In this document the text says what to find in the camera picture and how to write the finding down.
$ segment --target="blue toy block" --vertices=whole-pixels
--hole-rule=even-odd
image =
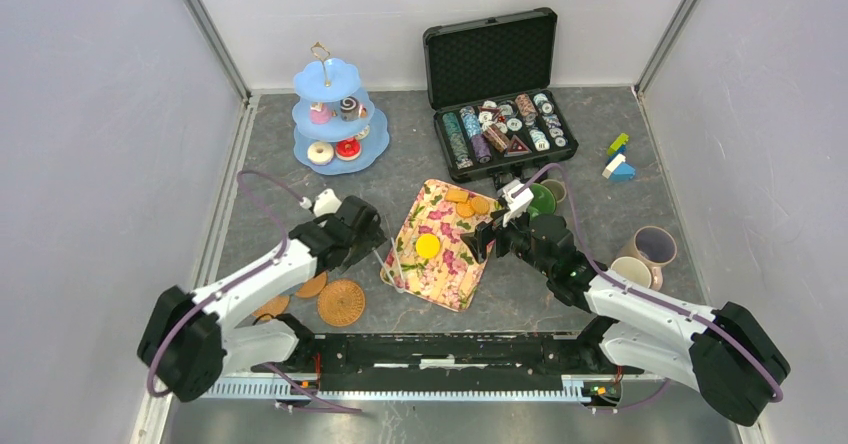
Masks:
[[[622,144],[622,145],[621,145],[621,147],[619,147],[619,148],[618,148],[618,150],[616,150],[616,151],[615,151],[615,154],[611,155],[611,156],[609,157],[609,159],[607,159],[607,164],[609,164],[610,162],[612,162],[612,160],[613,160],[613,159],[615,159],[615,156],[617,156],[617,155],[619,155],[619,154],[624,154],[624,151],[626,151],[626,150],[627,150],[627,146],[625,146],[624,144]]]
[[[629,181],[636,177],[636,169],[626,162],[618,165],[610,174],[609,180],[613,182]]]

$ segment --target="wicker coaster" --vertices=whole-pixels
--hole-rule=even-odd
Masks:
[[[365,292],[350,279],[331,282],[318,296],[318,315],[331,326],[349,326],[363,311]]]
[[[313,277],[312,279],[303,283],[300,286],[300,289],[294,293],[296,297],[301,299],[309,299],[310,297],[315,297],[318,294],[321,294],[321,291],[324,290],[324,286],[327,285],[327,273],[322,272],[321,274]]]
[[[266,302],[262,307],[253,311],[254,317],[264,316],[265,314],[270,314],[272,316],[279,316],[283,312],[285,312],[286,308],[289,307],[289,301],[291,298],[289,296],[277,296],[270,301]],[[264,316],[262,317],[263,321],[271,320],[271,317]]]

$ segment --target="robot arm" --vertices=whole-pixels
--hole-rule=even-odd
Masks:
[[[376,209],[358,197],[339,201],[332,191],[324,191],[312,212],[315,219],[289,232],[279,259],[277,246],[220,281],[192,293],[174,286],[159,297],[138,347],[138,357],[148,366],[174,323],[209,296],[216,297],[179,331],[156,370],[178,399],[200,397],[221,375],[288,359],[299,339],[285,322],[236,326],[273,297],[295,292],[324,271],[345,270],[386,241]],[[248,278],[221,292],[243,277]]]
[[[612,363],[673,379],[698,391],[728,419],[752,425],[771,400],[772,388],[730,342],[701,322],[706,319],[726,331],[779,384],[789,374],[789,364],[751,313],[732,302],[717,310],[680,301],[595,263],[624,284],[613,285],[577,250],[565,219],[540,215],[530,220],[524,210],[532,193],[515,193],[520,186],[518,181],[505,186],[503,208],[462,236],[475,259],[485,260],[494,243],[496,257],[515,254],[547,277],[548,288],[560,302],[598,315],[580,336],[596,367]],[[689,314],[672,312],[663,304]]]

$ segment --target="rectangular tray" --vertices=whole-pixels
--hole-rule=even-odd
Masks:
[[[471,305],[486,263],[476,263],[459,236],[471,232],[488,218],[488,214],[460,217],[456,204],[444,200],[450,189],[460,188],[436,179],[424,183],[398,232],[396,244],[404,271],[405,292],[452,311],[464,311]],[[469,193],[469,199],[479,195],[461,190]],[[496,208],[497,201],[481,197],[489,202],[490,212]],[[422,233],[435,235],[441,243],[439,253],[432,259],[424,259],[415,252],[415,241]],[[386,276],[381,270],[380,279],[396,286],[392,284],[397,272],[392,252],[386,258],[386,265],[392,270],[392,276]]]

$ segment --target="yellow lid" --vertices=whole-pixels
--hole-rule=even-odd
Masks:
[[[421,234],[415,241],[415,252],[424,259],[436,257],[441,247],[439,238],[432,234]]]

